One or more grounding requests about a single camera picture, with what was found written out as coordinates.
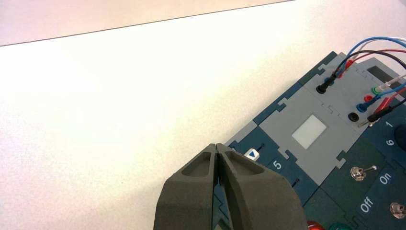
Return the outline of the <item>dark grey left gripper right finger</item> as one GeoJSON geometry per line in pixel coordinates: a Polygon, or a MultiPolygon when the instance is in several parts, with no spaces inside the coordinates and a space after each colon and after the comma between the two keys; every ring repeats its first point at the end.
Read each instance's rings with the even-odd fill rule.
{"type": "Polygon", "coordinates": [[[287,179],[220,143],[217,156],[231,229],[307,229],[301,200],[287,179]]]}

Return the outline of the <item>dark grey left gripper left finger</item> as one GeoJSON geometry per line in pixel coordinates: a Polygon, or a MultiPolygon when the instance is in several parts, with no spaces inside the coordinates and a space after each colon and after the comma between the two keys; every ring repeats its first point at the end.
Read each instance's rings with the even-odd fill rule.
{"type": "Polygon", "coordinates": [[[217,160],[216,145],[209,144],[165,181],[156,205],[155,230],[212,229],[217,160]]]}

